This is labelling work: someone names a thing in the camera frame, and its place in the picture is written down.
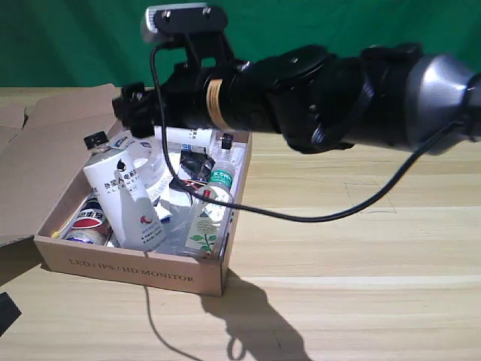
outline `water bottle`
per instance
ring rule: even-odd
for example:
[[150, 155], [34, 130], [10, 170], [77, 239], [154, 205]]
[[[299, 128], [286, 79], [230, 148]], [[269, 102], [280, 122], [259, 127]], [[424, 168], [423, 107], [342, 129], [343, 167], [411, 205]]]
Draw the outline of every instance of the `water bottle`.
[[[208, 183], [197, 193], [221, 202], [231, 202], [235, 167], [231, 162], [232, 136], [224, 135], [222, 149], [212, 169]], [[221, 223], [229, 212], [224, 206], [194, 199], [189, 214], [189, 225], [184, 245], [177, 253], [181, 256], [216, 259], [222, 247]]]

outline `robotic arm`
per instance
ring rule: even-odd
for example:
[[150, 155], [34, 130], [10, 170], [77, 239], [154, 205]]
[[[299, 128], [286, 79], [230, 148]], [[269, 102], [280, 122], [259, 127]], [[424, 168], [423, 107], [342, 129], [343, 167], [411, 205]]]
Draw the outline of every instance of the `robotic arm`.
[[[147, 8], [144, 40], [186, 51], [160, 86], [167, 126], [273, 132], [302, 153], [354, 144], [412, 151], [453, 121], [429, 153], [481, 136], [481, 74], [450, 55], [400, 44], [342, 58], [314, 44], [248, 62], [234, 56], [227, 24], [222, 8], [205, 3]], [[203, 66], [208, 58], [215, 65]], [[161, 125], [156, 91], [142, 83], [124, 87], [113, 108], [135, 137]]]

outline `green backdrop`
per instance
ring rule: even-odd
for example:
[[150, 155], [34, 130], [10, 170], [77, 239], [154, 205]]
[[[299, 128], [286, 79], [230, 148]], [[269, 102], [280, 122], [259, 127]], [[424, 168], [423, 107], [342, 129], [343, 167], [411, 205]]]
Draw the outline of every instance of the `green backdrop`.
[[[150, 82], [140, 37], [163, 0], [1, 0], [0, 86]], [[420, 41], [481, 71], [480, 0], [218, 0], [236, 55], [257, 60], [304, 44], [355, 55], [372, 44]], [[162, 76], [180, 53], [159, 54]]]

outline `white bottle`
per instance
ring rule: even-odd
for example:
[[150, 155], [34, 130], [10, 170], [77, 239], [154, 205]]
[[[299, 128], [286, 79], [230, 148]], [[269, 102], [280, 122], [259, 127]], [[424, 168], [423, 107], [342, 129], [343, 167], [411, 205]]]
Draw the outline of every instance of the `white bottle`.
[[[207, 185], [197, 193], [221, 202], [231, 202], [230, 193], [235, 176], [235, 167], [231, 162], [231, 137], [222, 141], [219, 155]], [[229, 212], [224, 206], [194, 200], [190, 211], [188, 232], [183, 237], [184, 245], [177, 253], [181, 256], [217, 259], [222, 248], [222, 220]]]
[[165, 239], [164, 228], [129, 153], [110, 147], [104, 132], [83, 141], [92, 151], [83, 172], [121, 247], [155, 250]]

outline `black cable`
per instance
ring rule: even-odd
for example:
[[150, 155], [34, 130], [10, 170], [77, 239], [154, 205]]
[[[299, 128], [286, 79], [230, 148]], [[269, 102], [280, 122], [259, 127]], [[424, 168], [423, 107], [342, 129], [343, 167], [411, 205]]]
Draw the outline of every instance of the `black cable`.
[[152, 72], [154, 86], [156, 88], [157, 97], [159, 99], [159, 108], [160, 108], [160, 117], [162, 121], [162, 150], [164, 152], [165, 163], [172, 174], [172, 177], [179, 183], [180, 187], [193, 196], [194, 198], [200, 199], [204, 202], [213, 203], [215, 205], [222, 205], [227, 208], [232, 209], [239, 209], [241, 211], [248, 211], [257, 214], [263, 214], [265, 216], [279, 218], [281, 220], [291, 220], [293, 222], [302, 222], [302, 223], [321, 223], [321, 222], [330, 222], [332, 220], [340, 220], [341, 218], [345, 218], [348, 216], [352, 216], [367, 207], [373, 205], [377, 201], [379, 201], [382, 197], [384, 197], [387, 192], [389, 192], [396, 183], [406, 174], [409, 168], [414, 164], [414, 162], [424, 153], [426, 153], [436, 142], [438, 142], [442, 137], [450, 133], [453, 128], [455, 127], [454, 123], [450, 123], [438, 132], [434, 133], [427, 141], [422, 143], [417, 150], [414, 151], [403, 163], [403, 165], [395, 172], [392, 178], [386, 183], [386, 185], [381, 188], [377, 193], [371, 196], [369, 199], [366, 199], [362, 203], [355, 205], [349, 209], [344, 211], [340, 211], [333, 214], [328, 214], [325, 216], [320, 217], [299, 217], [299, 216], [292, 216], [290, 214], [284, 213], [277, 213], [273, 211], [268, 211], [266, 209], [257, 208], [257, 207], [250, 207], [249, 205], [239, 205], [237, 203], [227, 203], [227, 202], [219, 202], [214, 199], [210, 199], [208, 197], [202, 196], [197, 194], [196, 192], [191, 191], [187, 186], [185, 186], [182, 181], [179, 179], [179, 176], [176, 174], [174, 167], [168, 156], [168, 148], [167, 148], [167, 127], [165, 125], [165, 105], [162, 99], [162, 92], [160, 90], [159, 84], [159, 77], [157, 75], [156, 70], [156, 54], [159, 50], [162, 49], [162, 44], [157, 45], [153, 48], [152, 53], [150, 54], [150, 71]]

